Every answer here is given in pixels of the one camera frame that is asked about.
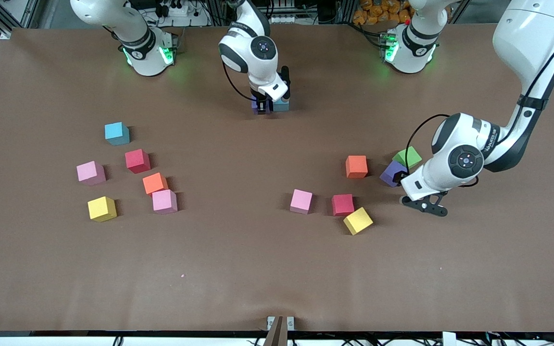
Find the pink cube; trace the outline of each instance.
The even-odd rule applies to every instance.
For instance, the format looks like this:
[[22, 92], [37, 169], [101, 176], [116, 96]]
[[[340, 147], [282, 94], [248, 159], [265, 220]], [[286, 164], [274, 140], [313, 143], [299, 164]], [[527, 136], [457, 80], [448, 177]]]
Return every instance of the pink cube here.
[[137, 149], [125, 153], [125, 165], [127, 169], [132, 171], [134, 174], [146, 172], [151, 169], [149, 155], [145, 153], [143, 149]]
[[313, 194], [311, 192], [294, 190], [292, 202], [290, 203], [290, 211], [309, 214], [309, 209], [312, 205], [312, 196]]
[[347, 195], [334, 195], [332, 197], [332, 215], [347, 216], [354, 212], [354, 197]]
[[106, 181], [104, 167], [95, 161], [87, 162], [76, 167], [78, 173], [78, 181], [92, 186]]
[[172, 190], [156, 191], [152, 194], [153, 210], [158, 214], [169, 214], [178, 211], [176, 194]]

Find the orange cube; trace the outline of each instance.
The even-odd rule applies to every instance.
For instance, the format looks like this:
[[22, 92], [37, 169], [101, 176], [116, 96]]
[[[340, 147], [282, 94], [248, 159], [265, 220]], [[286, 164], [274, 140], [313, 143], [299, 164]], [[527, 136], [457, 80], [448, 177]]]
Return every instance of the orange cube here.
[[161, 173], [155, 173], [143, 178], [142, 183], [145, 184], [145, 192], [149, 196], [152, 196], [154, 192], [168, 189], [168, 183]]
[[345, 160], [345, 176], [348, 178], [364, 178], [367, 176], [367, 156], [350, 155]]

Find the foam block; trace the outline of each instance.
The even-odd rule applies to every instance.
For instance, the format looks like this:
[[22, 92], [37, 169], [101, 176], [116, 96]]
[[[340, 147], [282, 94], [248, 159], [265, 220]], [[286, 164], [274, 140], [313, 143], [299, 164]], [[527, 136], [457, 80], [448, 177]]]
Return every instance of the foam block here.
[[106, 196], [87, 202], [88, 216], [93, 221], [103, 222], [117, 217], [114, 200]]
[[290, 110], [290, 99], [286, 101], [284, 101], [283, 99], [273, 101], [273, 111], [289, 111], [289, 110]]
[[128, 151], [125, 153], [125, 165], [132, 173], [142, 173], [151, 169], [149, 155], [143, 149]]
[[129, 129], [121, 122], [104, 125], [104, 136], [112, 145], [129, 143]]
[[[393, 160], [405, 167], [405, 149], [396, 153], [396, 155], [394, 155], [393, 157]], [[414, 167], [418, 164], [418, 162], [421, 161], [422, 157], [418, 155], [416, 149], [414, 149], [414, 147], [409, 147], [409, 149], [407, 149], [407, 164], [409, 165], [409, 167]]]
[[145, 192], [147, 192], [149, 196], [152, 196], [152, 194], [157, 191], [168, 190], [168, 183], [161, 173], [155, 173], [143, 178], [142, 183], [145, 185]]
[[334, 195], [332, 197], [332, 215], [347, 216], [354, 212], [354, 197], [347, 195]]
[[380, 175], [380, 179], [389, 184], [390, 187], [396, 187], [397, 183], [393, 182], [394, 175], [401, 171], [406, 172], [407, 169], [405, 168], [405, 166], [398, 163], [397, 161], [392, 161], [389, 166], [386, 167], [382, 175]]
[[[259, 113], [258, 112], [258, 105], [257, 105], [257, 103], [255, 103], [255, 96], [252, 95], [251, 98], [253, 100], [253, 101], [251, 101], [251, 110], [252, 110], [253, 114], [258, 115], [258, 113]], [[265, 103], [266, 104], [266, 110], [264, 111], [264, 114], [270, 114], [271, 113], [271, 107], [270, 107], [271, 102], [272, 101], [269, 98], [266, 99], [266, 103]]]
[[95, 161], [87, 162], [76, 167], [78, 181], [93, 186], [106, 181], [104, 167]]
[[345, 160], [345, 176], [348, 178], [364, 178], [367, 176], [367, 156], [350, 155]]
[[152, 195], [153, 211], [158, 214], [169, 214], [178, 211], [176, 194], [171, 190], [156, 191]]
[[312, 196], [313, 194], [311, 192], [294, 190], [292, 202], [290, 202], [290, 211], [309, 214], [309, 209], [312, 205]]
[[343, 222], [348, 227], [348, 230], [350, 230], [352, 235], [358, 234], [360, 231], [368, 226], [371, 226], [373, 223], [373, 221], [371, 221], [371, 217], [369, 217], [369, 214], [367, 214], [364, 208], [360, 208], [350, 215], [347, 215]]

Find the green cube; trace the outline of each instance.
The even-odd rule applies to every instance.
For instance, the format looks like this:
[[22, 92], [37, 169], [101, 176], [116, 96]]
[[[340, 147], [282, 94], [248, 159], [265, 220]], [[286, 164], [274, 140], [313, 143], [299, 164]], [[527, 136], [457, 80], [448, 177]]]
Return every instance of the green cube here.
[[[394, 155], [393, 160], [405, 166], [405, 149], [396, 153], [396, 155]], [[407, 168], [414, 167], [418, 164], [418, 162], [421, 162], [421, 161], [422, 161], [422, 157], [418, 155], [418, 153], [416, 152], [416, 149], [414, 149], [414, 147], [409, 147], [409, 149], [407, 149], [407, 164], [409, 165], [409, 167]]]

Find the white robot link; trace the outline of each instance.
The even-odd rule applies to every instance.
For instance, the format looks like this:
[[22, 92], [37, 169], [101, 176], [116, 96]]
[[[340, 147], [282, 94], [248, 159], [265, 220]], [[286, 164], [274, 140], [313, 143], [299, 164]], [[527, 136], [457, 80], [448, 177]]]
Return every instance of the white robot link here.
[[70, 0], [74, 13], [83, 22], [101, 25], [123, 46], [127, 63], [143, 76], [159, 74], [174, 63], [176, 35], [149, 28], [135, 9], [124, 7], [126, 0]]
[[416, 13], [409, 24], [388, 31], [384, 60], [403, 73], [420, 72], [433, 58], [437, 38], [448, 22], [446, 6], [455, 0], [410, 0]]
[[[554, 87], [554, 0], [512, 0], [493, 35], [495, 52], [521, 81], [521, 96], [508, 125], [500, 127], [458, 113], [444, 120], [431, 143], [433, 158], [401, 180], [402, 204], [439, 216], [448, 190], [516, 166]], [[429, 196], [438, 201], [431, 203]]]
[[277, 46], [270, 36], [268, 19], [249, 0], [227, 0], [237, 9], [237, 20], [232, 22], [228, 33], [219, 42], [222, 61], [236, 72], [247, 73], [251, 93], [260, 105], [266, 105], [266, 96], [272, 101], [289, 97], [289, 79], [277, 73]]

